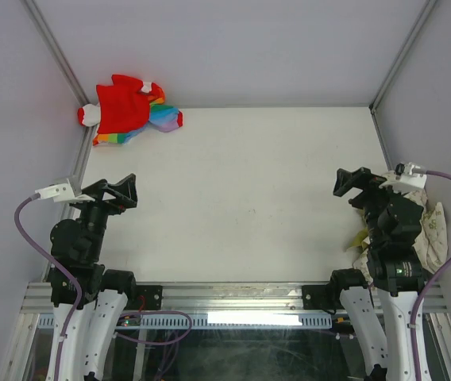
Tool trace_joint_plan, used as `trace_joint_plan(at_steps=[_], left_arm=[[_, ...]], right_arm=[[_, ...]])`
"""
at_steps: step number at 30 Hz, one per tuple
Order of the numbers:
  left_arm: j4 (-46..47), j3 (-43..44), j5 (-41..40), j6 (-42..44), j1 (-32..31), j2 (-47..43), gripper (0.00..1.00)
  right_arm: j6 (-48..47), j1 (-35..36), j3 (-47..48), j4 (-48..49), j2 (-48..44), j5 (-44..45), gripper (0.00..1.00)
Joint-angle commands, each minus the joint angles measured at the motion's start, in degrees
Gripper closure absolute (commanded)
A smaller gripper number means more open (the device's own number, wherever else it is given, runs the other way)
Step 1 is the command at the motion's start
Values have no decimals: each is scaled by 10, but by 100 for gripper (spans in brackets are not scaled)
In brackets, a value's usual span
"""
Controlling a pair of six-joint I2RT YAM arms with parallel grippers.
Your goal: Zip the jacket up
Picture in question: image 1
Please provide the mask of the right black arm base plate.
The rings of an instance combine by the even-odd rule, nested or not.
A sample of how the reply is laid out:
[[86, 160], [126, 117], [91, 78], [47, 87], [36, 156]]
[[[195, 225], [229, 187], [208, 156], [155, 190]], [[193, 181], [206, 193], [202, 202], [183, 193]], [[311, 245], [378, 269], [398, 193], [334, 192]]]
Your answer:
[[303, 285], [301, 291], [304, 310], [321, 310], [328, 313], [335, 310], [325, 284]]

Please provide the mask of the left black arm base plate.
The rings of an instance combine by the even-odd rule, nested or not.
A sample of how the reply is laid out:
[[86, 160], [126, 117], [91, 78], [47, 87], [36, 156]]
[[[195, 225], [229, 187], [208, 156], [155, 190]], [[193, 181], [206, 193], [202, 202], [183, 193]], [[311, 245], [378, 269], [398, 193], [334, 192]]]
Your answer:
[[134, 309], [157, 311], [161, 309], [163, 287], [161, 285], [137, 284], [134, 296]]

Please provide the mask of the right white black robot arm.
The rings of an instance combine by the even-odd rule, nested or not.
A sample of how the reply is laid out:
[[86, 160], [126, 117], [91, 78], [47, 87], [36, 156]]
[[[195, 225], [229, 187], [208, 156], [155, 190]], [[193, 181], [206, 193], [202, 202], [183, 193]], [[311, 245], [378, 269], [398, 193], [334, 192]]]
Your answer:
[[368, 380], [429, 380], [421, 327], [425, 286], [414, 249], [423, 208], [365, 167], [337, 170], [333, 194], [360, 193], [349, 204], [364, 213], [368, 228], [368, 283], [357, 269], [333, 271], [326, 297], [344, 307], [364, 357]]

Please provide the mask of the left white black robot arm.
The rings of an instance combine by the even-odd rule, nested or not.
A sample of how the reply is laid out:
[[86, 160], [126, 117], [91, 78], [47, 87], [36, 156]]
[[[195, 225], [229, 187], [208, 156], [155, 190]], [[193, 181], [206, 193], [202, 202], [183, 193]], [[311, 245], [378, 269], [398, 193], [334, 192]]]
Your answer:
[[131, 271], [100, 264], [109, 217], [137, 206], [136, 176], [101, 179], [68, 199], [79, 211], [50, 232], [54, 329], [48, 380], [101, 380], [121, 312], [137, 301]]

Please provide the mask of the cream green printed jacket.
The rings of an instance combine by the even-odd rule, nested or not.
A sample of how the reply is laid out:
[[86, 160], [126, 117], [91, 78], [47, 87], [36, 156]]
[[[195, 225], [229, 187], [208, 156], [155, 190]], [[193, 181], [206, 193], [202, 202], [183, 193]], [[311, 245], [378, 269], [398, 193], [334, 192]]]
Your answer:
[[[423, 266], [434, 274], [447, 261], [448, 234], [443, 205], [437, 202], [428, 206], [427, 194], [424, 190], [412, 191], [404, 195], [423, 207], [420, 225], [422, 231], [416, 238], [413, 247]], [[368, 283], [373, 283], [373, 277], [368, 270], [367, 248], [370, 244], [368, 229], [365, 226], [349, 243], [347, 251], [356, 250], [359, 256], [353, 261], [353, 268], [360, 270]]]

